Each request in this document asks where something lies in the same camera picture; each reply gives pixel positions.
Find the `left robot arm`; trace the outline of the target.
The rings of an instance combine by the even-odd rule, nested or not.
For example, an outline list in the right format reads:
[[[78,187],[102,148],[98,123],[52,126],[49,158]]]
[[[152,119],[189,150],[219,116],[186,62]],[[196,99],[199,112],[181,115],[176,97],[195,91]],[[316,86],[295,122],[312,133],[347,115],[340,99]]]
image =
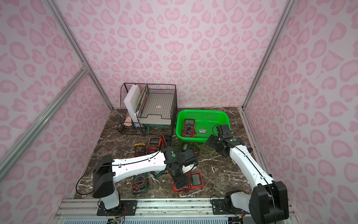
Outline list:
[[[129,159],[113,159],[112,156],[106,155],[100,159],[93,171],[92,196],[101,199],[107,210],[117,208],[120,205],[120,196],[115,183],[152,171],[167,171],[174,186],[181,190],[189,186],[190,179],[187,174],[197,165],[197,156],[193,150],[183,152],[173,147]]]

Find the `red multimeter front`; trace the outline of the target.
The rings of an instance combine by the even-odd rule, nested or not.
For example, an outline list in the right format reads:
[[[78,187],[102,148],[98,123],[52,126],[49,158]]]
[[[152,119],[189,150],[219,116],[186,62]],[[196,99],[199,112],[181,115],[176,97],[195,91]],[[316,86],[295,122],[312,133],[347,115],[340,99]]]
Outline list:
[[[189,192],[192,189],[199,189],[204,187],[202,174],[200,172],[187,173],[188,184],[181,189],[177,189],[175,183],[172,185],[172,190],[176,193]]]

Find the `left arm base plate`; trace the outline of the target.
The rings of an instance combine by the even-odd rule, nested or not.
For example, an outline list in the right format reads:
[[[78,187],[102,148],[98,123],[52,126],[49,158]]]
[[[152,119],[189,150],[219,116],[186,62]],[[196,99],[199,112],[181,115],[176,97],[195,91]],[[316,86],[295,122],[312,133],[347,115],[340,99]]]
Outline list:
[[[136,213],[138,201],[137,200],[121,200],[119,206],[107,210],[102,201],[99,201],[97,216],[103,217],[118,217],[118,216],[134,216]]]

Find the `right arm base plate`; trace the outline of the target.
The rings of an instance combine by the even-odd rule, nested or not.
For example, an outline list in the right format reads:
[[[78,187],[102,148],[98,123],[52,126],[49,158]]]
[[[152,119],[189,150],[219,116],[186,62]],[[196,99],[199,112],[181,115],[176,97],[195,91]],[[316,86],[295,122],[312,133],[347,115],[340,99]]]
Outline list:
[[[210,199],[210,203],[214,215],[247,215],[247,212],[242,209],[227,206],[224,199]]]

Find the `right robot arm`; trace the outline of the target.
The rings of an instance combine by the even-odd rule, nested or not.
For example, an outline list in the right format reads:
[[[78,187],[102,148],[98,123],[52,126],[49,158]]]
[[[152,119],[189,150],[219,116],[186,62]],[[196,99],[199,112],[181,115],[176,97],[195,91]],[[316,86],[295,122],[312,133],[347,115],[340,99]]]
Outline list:
[[[251,194],[231,191],[224,197],[224,209],[249,213],[256,224],[273,224],[289,218],[288,190],[275,181],[251,155],[239,138],[234,138],[228,125],[218,125],[208,138],[207,145],[223,157],[230,157],[249,181]]]

